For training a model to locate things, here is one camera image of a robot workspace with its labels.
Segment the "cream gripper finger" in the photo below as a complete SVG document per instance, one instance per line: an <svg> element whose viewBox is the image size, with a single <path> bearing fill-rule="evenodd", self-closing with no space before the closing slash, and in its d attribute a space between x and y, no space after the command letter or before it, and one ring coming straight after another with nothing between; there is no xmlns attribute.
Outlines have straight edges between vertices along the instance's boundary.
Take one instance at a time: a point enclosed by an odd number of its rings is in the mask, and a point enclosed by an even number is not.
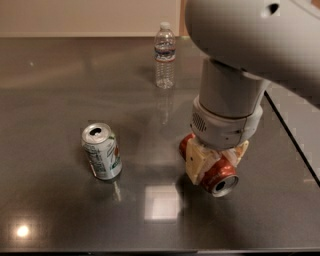
<svg viewBox="0 0 320 256"><path fill-rule="evenodd" d="M249 141L246 140L234 148L224 150L222 154L226 157L226 159L231 163L232 166L237 167L242 157L246 153L248 146Z"/></svg>
<svg viewBox="0 0 320 256"><path fill-rule="evenodd" d="M199 185L204 174L220 159L220 154L207 148L197 138L191 138L186 147L186 173L194 185Z"/></svg>

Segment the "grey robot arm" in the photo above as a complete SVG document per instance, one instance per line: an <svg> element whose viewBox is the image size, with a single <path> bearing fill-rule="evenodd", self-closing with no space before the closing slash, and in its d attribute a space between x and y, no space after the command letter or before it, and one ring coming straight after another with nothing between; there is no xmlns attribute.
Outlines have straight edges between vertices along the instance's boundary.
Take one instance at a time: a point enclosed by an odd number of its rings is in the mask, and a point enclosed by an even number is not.
<svg viewBox="0 0 320 256"><path fill-rule="evenodd" d="M191 128L209 148L252 137L271 82L319 105L319 0L188 0L185 24L207 55Z"/></svg>

